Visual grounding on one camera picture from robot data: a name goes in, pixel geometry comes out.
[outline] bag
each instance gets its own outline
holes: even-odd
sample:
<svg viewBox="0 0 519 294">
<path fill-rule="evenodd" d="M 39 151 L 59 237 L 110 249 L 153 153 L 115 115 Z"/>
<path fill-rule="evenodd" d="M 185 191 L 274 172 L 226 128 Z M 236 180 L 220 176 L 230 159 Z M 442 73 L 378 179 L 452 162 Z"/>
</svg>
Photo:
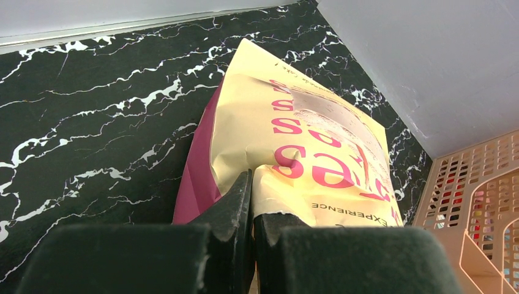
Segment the bag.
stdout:
<svg viewBox="0 0 519 294">
<path fill-rule="evenodd" d="M 293 67 L 243 40 L 209 101 L 173 217 L 184 224 L 254 171 L 254 217 L 311 226 L 400 226 L 385 129 Z"/>
</svg>

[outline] orange basket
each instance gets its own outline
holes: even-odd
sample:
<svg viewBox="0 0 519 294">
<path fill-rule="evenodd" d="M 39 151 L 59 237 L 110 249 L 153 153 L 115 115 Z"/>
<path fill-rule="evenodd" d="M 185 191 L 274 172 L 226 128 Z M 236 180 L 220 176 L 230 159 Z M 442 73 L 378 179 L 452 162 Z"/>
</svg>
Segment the orange basket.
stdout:
<svg viewBox="0 0 519 294">
<path fill-rule="evenodd" d="M 517 293 L 519 131 L 435 159 L 413 225 L 443 243 L 467 293 Z"/>
</svg>

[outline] white wall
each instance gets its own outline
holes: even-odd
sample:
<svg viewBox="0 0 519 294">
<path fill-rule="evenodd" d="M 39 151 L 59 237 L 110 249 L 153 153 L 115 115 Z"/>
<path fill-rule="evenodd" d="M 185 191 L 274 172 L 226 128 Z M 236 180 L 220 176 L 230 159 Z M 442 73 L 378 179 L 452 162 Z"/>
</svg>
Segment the white wall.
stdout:
<svg viewBox="0 0 519 294">
<path fill-rule="evenodd" d="M 519 129 L 519 1 L 318 8 L 431 157 Z"/>
<path fill-rule="evenodd" d="M 1 0 L 0 38 L 294 2 L 295 0 Z"/>
</svg>

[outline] black marble surface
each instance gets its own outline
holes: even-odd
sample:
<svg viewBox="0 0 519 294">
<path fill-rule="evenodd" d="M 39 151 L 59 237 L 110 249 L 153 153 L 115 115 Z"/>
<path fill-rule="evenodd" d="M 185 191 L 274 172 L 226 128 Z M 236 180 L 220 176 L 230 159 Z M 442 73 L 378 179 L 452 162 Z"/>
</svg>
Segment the black marble surface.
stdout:
<svg viewBox="0 0 519 294">
<path fill-rule="evenodd" d="M 192 135 L 242 38 L 386 127 L 403 218 L 431 160 L 315 5 L 0 56 L 0 293 L 58 225 L 169 223 Z"/>
</svg>

